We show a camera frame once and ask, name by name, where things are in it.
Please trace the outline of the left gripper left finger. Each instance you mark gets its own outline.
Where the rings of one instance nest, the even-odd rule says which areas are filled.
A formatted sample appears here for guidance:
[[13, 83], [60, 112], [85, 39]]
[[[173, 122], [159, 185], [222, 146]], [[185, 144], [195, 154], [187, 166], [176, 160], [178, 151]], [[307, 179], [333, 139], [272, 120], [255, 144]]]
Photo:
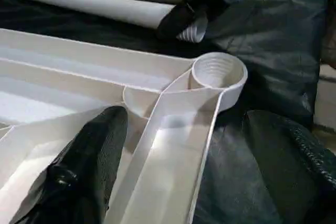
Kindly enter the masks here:
[[128, 130], [115, 105], [87, 122], [33, 182], [16, 223], [103, 223]]

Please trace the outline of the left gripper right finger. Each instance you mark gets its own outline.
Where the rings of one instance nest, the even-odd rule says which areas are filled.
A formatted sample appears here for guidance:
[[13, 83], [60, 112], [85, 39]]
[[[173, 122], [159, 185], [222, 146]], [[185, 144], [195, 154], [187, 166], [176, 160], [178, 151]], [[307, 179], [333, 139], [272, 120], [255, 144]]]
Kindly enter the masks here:
[[335, 155], [304, 126], [262, 110], [243, 131], [284, 223], [335, 223]]

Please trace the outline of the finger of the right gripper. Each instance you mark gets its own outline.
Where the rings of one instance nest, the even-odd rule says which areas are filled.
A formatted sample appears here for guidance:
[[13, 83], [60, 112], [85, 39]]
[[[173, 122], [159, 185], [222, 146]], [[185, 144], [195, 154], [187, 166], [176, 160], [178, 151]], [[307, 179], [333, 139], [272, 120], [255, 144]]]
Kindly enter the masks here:
[[179, 3], [160, 21], [156, 35], [161, 39], [203, 39], [207, 29], [205, 5]]

